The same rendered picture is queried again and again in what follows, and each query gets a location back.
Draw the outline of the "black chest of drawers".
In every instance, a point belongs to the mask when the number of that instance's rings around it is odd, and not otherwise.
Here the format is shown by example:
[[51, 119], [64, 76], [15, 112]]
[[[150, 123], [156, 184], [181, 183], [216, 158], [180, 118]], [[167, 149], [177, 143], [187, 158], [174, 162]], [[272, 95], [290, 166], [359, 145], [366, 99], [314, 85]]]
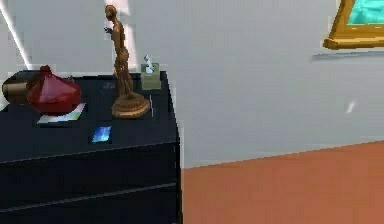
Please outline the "black chest of drawers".
[[[183, 224], [180, 139], [168, 78], [149, 111], [112, 116], [112, 76], [76, 78], [78, 120], [38, 124], [27, 105], [0, 111], [0, 224]], [[110, 126], [110, 141], [93, 143]]]

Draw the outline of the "grey tissue box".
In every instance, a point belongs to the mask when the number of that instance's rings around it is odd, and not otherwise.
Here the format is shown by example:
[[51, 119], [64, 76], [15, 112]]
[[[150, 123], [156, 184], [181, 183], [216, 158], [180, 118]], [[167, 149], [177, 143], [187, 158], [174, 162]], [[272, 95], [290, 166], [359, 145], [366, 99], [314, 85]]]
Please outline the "grey tissue box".
[[141, 65], [141, 84], [143, 90], [161, 88], [160, 66], [153, 63], [148, 55], [144, 56], [145, 63]]

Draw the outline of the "bronze human figure statue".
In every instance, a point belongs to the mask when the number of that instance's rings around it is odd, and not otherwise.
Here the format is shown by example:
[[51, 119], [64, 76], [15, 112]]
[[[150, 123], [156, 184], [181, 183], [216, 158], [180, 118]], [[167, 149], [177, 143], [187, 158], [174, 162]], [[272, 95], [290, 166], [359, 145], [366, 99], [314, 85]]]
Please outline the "bronze human figure statue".
[[125, 46], [125, 33], [122, 23], [117, 18], [117, 9], [113, 5], [105, 6], [105, 16], [113, 26], [105, 32], [111, 35], [115, 49], [114, 75], [118, 96], [112, 105], [112, 114], [117, 118], [138, 118], [150, 108], [150, 102], [134, 91], [134, 82], [129, 74], [129, 51]]

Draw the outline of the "blue flat phone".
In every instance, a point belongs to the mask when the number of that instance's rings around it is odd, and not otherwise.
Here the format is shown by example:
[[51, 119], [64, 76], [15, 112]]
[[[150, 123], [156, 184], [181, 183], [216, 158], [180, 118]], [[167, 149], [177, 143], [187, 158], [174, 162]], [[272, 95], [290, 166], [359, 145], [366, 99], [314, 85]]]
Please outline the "blue flat phone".
[[93, 143], [106, 143], [110, 141], [111, 127], [110, 126], [101, 126], [98, 127], [93, 134], [92, 142]]

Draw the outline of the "dark red vase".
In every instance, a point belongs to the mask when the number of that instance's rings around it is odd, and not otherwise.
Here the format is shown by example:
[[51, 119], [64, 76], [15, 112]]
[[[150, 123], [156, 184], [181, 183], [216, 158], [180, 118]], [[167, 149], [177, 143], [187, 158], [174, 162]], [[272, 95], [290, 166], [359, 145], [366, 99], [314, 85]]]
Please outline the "dark red vase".
[[79, 85], [56, 76], [48, 65], [41, 66], [37, 83], [28, 93], [29, 104], [42, 115], [61, 116], [72, 112], [81, 102]]

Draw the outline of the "brown cylinder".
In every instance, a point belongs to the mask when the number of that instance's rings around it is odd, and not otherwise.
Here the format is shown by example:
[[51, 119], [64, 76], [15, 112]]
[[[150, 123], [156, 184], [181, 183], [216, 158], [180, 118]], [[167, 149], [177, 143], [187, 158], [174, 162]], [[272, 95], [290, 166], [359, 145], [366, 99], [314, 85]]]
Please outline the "brown cylinder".
[[35, 76], [13, 77], [7, 79], [2, 84], [2, 92], [5, 99], [10, 104], [27, 104], [27, 96], [31, 88], [35, 85]]

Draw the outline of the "gold framed picture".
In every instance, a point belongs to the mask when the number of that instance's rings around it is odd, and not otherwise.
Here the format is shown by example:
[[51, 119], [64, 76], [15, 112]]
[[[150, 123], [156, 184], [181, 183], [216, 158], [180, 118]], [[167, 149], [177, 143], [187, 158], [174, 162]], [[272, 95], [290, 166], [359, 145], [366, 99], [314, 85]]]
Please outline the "gold framed picture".
[[331, 50], [384, 47], [384, 24], [349, 25], [355, 0], [340, 0], [323, 47]]

